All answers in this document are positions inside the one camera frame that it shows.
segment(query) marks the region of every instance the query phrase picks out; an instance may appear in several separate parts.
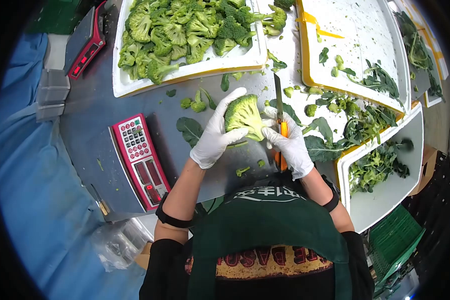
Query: black shirt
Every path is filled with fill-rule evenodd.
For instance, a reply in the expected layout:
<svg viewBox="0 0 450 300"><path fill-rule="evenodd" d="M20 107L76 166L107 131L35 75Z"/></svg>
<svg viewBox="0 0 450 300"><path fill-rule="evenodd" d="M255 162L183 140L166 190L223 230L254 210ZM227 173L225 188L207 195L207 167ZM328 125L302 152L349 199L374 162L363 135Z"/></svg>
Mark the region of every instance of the black shirt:
<svg viewBox="0 0 450 300"><path fill-rule="evenodd" d="M356 232L343 232L352 279L352 299L372 299L374 283L363 243ZM140 299L185 299L193 268L192 239L185 245L160 239L150 249ZM334 265L311 249L273 245L217 259L216 299L334 299Z"/></svg>

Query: green apron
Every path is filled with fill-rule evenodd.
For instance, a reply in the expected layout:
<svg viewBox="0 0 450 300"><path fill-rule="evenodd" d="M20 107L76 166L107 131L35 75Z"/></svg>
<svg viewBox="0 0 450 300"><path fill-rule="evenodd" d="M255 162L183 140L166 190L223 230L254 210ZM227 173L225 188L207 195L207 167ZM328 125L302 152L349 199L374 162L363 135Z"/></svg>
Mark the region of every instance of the green apron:
<svg viewBox="0 0 450 300"><path fill-rule="evenodd" d="M314 250L333 262L335 299L352 299L347 242L336 230L330 214L312 200L286 187L256 187L263 191L282 189L280 196L259 197L236 193L204 217L193 234L193 266L187 299L215 298L216 265L219 257L257 246L289 245Z"/></svg>

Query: hand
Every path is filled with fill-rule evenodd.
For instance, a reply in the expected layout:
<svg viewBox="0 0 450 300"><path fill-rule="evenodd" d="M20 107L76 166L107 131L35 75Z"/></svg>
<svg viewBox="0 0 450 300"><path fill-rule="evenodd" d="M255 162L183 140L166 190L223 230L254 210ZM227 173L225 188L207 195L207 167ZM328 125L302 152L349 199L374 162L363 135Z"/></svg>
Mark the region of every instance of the hand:
<svg viewBox="0 0 450 300"><path fill-rule="evenodd" d="M227 146L234 143L249 133L247 128L233 129L225 133L225 111L233 100L247 93L247 89L239 87L218 104L213 116L208 121L198 143L190 151L190 158L200 168L211 168L225 152Z"/></svg>
<svg viewBox="0 0 450 300"><path fill-rule="evenodd" d="M266 106L264 113L274 120L277 118L277 109L271 106ZM288 138L272 128L264 127L261 131L267 140L282 152L288 169L292 171L292 179L300 179L310 173L313 169L313 162L305 146L300 127L286 112L283 113L283 120L288 126Z"/></svg>

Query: cardboard box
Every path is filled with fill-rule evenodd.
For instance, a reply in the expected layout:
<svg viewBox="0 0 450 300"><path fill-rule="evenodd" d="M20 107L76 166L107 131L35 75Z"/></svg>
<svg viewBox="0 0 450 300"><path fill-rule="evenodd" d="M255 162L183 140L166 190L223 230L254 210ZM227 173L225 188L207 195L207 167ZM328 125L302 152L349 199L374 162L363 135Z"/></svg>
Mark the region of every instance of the cardboard box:
<svg viewBox="0 0 450 300"><path fill-rule="evenodd" d="M150 248L152 246L151 242L148 242L145 247L143 248L143 251L137 255L135 258L135 262L145 270L148 268L148 262L150 261Z"/></svg>
<svg viewBox="0 0 450 300"><path fill-rule="evenodd" d="M420 180L415 188L408 194L409 196L416 195L429 183L435 171L435 162L437 161L437 149L424 144L423 145L423 159Z"/></svg>

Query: black wristband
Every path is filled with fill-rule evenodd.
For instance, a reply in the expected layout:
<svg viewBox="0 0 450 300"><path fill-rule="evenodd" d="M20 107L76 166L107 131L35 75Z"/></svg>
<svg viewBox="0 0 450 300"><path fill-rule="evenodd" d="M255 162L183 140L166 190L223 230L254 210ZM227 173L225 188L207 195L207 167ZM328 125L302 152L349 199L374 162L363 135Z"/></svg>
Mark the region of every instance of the black wristband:
<svg viewBox="0 0 450 300"><path fill-rule="evenodd" d="M331 200L327 204L322 205L330 213L338 205L338 201L339 201L338 194L337 194L337 191L335 190L333 183L328 181L328 179L327 179L327 177L325 177L325 175L322 175L321 177L323 178L323 181L330 187L331 192L333 193L333 197L331 198Z"/></svg>
<svg viewBox="0 0 450 300"><path fill-rule="evenodd" d="M158 217L158 219L163 224L166 223L166 224L172 225L177 228L188 228L188 227L192 226L192 220L183 221L183 220L175 219L174 217L169 216L168 214L166 214L163 211L162 206L164 205L164 202L167 199L167 196L168 196L168 193L166 192L165 195L163 195L162 201L160 201L160 204L158 204L157 210L155 211L155 215Z"/></svg>

